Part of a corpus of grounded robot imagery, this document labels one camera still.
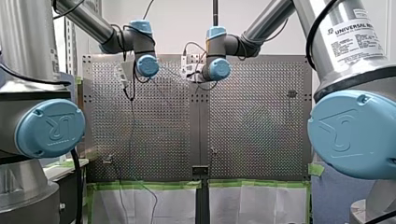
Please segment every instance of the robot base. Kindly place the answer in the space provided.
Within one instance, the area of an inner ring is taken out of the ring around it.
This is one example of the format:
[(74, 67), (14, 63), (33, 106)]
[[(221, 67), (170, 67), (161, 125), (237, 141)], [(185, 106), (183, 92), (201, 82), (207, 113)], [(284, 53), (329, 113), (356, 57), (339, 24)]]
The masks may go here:
[(2, 224), (59, 224), (59, 186), (48, 182), (37, 160), (0, 165)]

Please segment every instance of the metal bracket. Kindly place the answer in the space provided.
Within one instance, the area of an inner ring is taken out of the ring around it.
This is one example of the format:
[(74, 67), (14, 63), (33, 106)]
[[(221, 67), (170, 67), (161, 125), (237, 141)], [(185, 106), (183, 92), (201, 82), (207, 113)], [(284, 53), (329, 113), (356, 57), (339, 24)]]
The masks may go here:
[(64, 19), (64, 23), (66, 27), (66, 72), (76, 76), (78, 62), (75, 24), (67, 18)]
[(193, 175), (208, 175), (209, 167), (207, 165), (192, 166)]

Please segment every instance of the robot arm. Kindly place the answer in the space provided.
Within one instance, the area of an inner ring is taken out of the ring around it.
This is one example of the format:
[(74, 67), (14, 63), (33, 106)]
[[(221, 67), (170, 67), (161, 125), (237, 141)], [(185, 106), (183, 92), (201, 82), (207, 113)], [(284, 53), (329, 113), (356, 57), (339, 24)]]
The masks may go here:
[[(53, 8), (65, 13), (77, 4), (72, 0), (55, 0)], [(94, 38), (104, 53), (115, 54), (133, 50), (139, 75), (150, 78), (158, 73), (155, 41), (148, 21), (131, 21), (123, 26), (123, 30), (116, 30), (84, 5), (78, 6), (66, 17)]]
[(220, 81), (230, 75), (230, 65), (225, 60), (227, 55), (256, 57), (265, 40), (294, 11), (291, 0), (274, 0), (241, 36), (229, 35), (221, 26), (211, 27), (206, 34), (207, 55), (202, 79)]
[(312, 46), (308, 49), (320, 80), (314, 97), (318, 104), (308, 121), (315, 151), (345, 175), (396, 178), (391, 134), (396, 133), (391, 116), (396, 114), (396, 66), (384, 54), (361, 0), (273, 0), (240, 37), (213, 26), (207, 32), (201, 80), (230, 75), (227, 55), (258, 55), (268, 36), (294, 11), (308, 36), (307, 46)]

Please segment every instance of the black cable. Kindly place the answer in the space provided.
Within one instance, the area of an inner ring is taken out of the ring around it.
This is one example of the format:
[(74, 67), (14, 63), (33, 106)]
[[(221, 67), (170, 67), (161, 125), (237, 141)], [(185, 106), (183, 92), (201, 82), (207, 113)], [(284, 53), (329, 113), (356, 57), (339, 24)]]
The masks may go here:
[(119, 180), (119, 185), (120, 185), (119, 186), (119, 195), (120, 195), (120, 201), (121, 201), (122, 210), (123, 210), (124, 215), (125, 215), (125, 221), (126, 221), (125, 223), (129, 223), (128, 212), (126, 211), (125, 203), (124, 203), (123, 197), (122, 197), (121, 170), (120, 170), (120, 167), (117, 167), (117, 165), (114, 162), (112, 162), (111, 164), (113, 165), (114, 171), (116, 172), (116, 175), (117, 175), (117, 179)]
[(110, 24), (110, 25), (112, 27), (116, 27), (119, 30), (119, 36), (120, 36), (122, 42), (120, 42), (120, 38), (118, 36), (117, 36), (117, 41), (119, 43), (120, 49), (122, 49), (122, 58), (126, 62), (126, 56), (127, 56), (128, 52), (125, 49), (125, 37), (123, 35), (123, 31), (121, 30), (121, 28), (117, 24)]
[(197, 89), (196, 89), (196, 91), (195, 92), (197, 92), (198, 91), (198, 88), (199, 89), (201, 89), (201, 90), (203, 90), (203, 91), (213, 91), (213, 89), (215, 89), (217, 86), (218, 86), (218, 81), (216, 81), (215, 82), (215, 84), (213, 85), (213, 86), (211, 86), (210, 88), (204, 88), (204, 87), (202, 87), (200, 84), (198, 84), (198, 87), (197, 87)]
[(74, 10), (76, 10), (76, 8), (78, 8), (81, 4), (83, 4), (84, 1), (85, 1), (85, 0), (79, 1), (74, 7), (70, 8), (69, 10), (67, 10), (66, 12), (64, 12), (64, 13), (62, 13), (62, 14), (59, 14), (58, 16), (55, 16), (55, 17), (52, 18), (52, 19), (53, 19), (53, 20), (58, 20), (58, 19), (60, 19), (60, 18), (63, 17), (63, 16), (67, 16), (69, 13), (73, 12)]
[(154, 38), (152, 38), (151, 35), (148, 35), (148, 34), (146, 34), (146, 33), (143, 33), (143, 32), (139, 31), (138, 29), (136, 29), (136, 28), (134, 28), (133, 26), (130, 26), (130, 25), (123, 25), (123, 26), (122, 26), (122, 29), (125, 30), (125, 28), (130, 28), (130, 29), (132, 29), (132, 30), (138, 32), (139, 34), (141, 34), (141, 35), (147, 37), (147, 38), (152, 42), (152, 44), (155, 46), (155, 44), (156, 44), (156, 43), (155, 43), (155, 40), (154, 40)]
[[(132, 142), (133, 142), (133, 139), (134, 139), (134, 97), (131, 99), (131, 98), (128, 97), (127, 90), (125, 90), (124, 92), (126, 93), (126, 96), (127, 96), (128, 100), (131, 102), (131, 111), (132, 111), (132, 126), (131, 126), (131, 129), (132, 130), (131, 130), (131, 135), (130, 135), (130, 141), (128, 141), (128, 151), (129, 151), (129, 156), (132, 157)], [(143, 189), (148, 191), (155, 199), (154, 206), (152, 207), (151, 221), (150, 221), (150, 224), (153, 224), (155, 209), (156, 209), (157, 204), (158, 204), (158, 196), (152, 190), (150, 190), (148, 187), (146, 187), (143, 183), (138, 181), (135, 175), (132, 175), (132, 178)]]
[(79, 166), (78, 154), (75, 149), (71, 150), (73, 163), (75, 165), (76, 179), (77, 179), (77, 213), (76, 213), (76, 224), (82, 224), (82, 176), (81, 167)]
[(196, 43), (196, 42), (190, 41), (190, 42), (187, 42), (187, 44), (184, 46), (184, 49), (183, 49), (183, 56), (186, 56), (186, 55), (187, 55), (187, 47), (188, 47), (189, 45), (195, 45), (196, 47), (198, 47), (199, 49), (201, 49), (203, 52), (206, 52), (206, 50), (205, 50), (201, 45), (199, 45), (199, 44)]
[(148, 8), (146, 9), (146, 13), (143, 16), (143, 20), (145, 20), (147, 15), (149, 14), (149, 9), (151, 8), (151, 5), (152, 5), (153, 2), (154, 2), (154, 0), (151, 0), (151, 2), (148, 4)]
[(318, 15), (318, 17), (315, 19), (314, 23), (312, 24), (311, 30), (308, 33), (308, 37), (306, 38), (306, 45), (305, 45), (305, 55), (306, 59), (308, 60), (309, 64), (314, 70), (317, 70), (314, 64), (314, 61), (312, 60), (311, 56), (311, 49), (312, 49), (312, 44), (314, 43), (314, 38), (317, 33), (317, 30), (324, 20), (324, 18), (329, 14), (329, 12), (332, 10), (332, 7), (339, 2), (340, 0), (332, 0)]
[(136, 78), (136, 80), (137, 80), (138, 82), (143, 83), (143, 84), (144, 84), (144, 83), (148, 83), (148, 82), (150, 81), (149, 78), (146, 79), (146, 80), (141, 80), (141, 79), (137, 76), (137, 73), (136, 73), (136, 61), (134, 61), (133, 76), (134, 76), (134, 78)]
[(272, 37), (266, 39), (266, 40), (264, 41), (264, 43), (265, 43), (265, 42), (269, 42), (269, 41), (275, 39), (277, 36), (279, 36), (279, 35), (282, 33), (282, 31), (286, 28), (286, 25), (288, 24), (288, 21), (289, 21), (289, 19), (286, 19), (286, 20), (285, 20), (285, 23), (283, 24), (283, 27), (279, 30), (279, 32), (277, 32), (276, 35), (274, 35), (274, 36), (272, 36)]
[(39, 80), (39, 79), (35, 79), (32, 77), (26, 77), (23, 76), (21, 74), (18, 74), (15, 71), (12, 71), (9, 67), (7, 67), (5, 64), (0, 63), (0, 68), (5, 71), (6, 73), (8, 73), (9, 75), (25, 80), (25, 81), (30, 81), (30, 82), (35, 82), (35, 83), (41, 83), (41, 84), (48, 84), (48, 85), (64, 85), (64, 86), (70, 86), (71, 83), (68, 81), (46, 81), (46, 80)]
[(368, 221), (365, 224), (377, 224), (377, 223), (380, 223), (382, 221), (385, 221), (385, 220), (393, 218), (393, 217), (396, 217), (396, 211), (386, 213), (385, 215), (383, 215), (381, 217), (376, 217), (375, 219)]

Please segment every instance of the universal robots logo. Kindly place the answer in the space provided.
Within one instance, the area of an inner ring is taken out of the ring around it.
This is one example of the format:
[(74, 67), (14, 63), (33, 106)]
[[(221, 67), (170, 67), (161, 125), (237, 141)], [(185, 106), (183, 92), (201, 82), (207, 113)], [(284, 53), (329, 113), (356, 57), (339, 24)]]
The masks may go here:
[(49, 116), (46, 118), (49, 125), (49, 146), (74, 140), (73, 134), (75, 118), (72, 114)]

